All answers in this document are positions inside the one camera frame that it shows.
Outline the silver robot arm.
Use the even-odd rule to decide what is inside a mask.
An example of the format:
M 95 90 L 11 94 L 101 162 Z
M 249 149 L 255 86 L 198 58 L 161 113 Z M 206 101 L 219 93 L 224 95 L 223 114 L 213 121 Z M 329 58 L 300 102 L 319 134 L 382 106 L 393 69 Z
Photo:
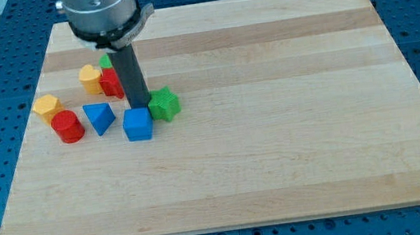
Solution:
M 155 12 L 137 0 L 60 0 L 58 6 L 80 43 L 112 53 L 130 45 Z

